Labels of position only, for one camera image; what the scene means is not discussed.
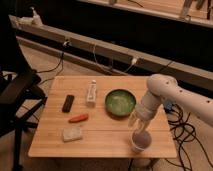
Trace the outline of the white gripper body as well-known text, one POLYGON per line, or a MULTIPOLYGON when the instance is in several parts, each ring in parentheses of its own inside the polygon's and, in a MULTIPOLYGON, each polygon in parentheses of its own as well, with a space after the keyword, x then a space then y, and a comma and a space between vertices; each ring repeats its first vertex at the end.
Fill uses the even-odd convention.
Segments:
POLYGON ((161 98, 152 94, 150 91, 146 91, 141 101, 136 104, 135 112, 136 116, 142 121, 152 120, 162 104, 161 98))

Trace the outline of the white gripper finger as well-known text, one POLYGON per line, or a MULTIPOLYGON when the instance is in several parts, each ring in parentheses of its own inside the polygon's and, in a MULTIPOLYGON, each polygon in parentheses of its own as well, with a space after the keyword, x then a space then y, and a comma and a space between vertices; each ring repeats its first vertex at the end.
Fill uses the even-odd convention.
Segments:
POLYGON ((148 121, 139 121, 137 131, 139 133, 144 132, 146 130, 146 128, 148 127, 148 125, 149 125, 148 121))
POLYGON ((132 127, 134 125, 134 123, 136 122, 136 120, 137 120, 137 114, 136 114, 136 112, 133 112, 129 117, 128 126, 132 127))

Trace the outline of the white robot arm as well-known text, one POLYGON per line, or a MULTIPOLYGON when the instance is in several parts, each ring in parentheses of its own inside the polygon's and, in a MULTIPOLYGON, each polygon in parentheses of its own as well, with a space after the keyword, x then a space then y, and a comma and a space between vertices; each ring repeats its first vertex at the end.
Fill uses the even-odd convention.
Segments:
POLYGON ((213 99, 181 88, 174 77, 162 74, 153 74, 147 79, 147 91, 135 105, 128 126, 138 122, 139 131, 144 132, 165 100, 175 102, 213 127, 213 99))

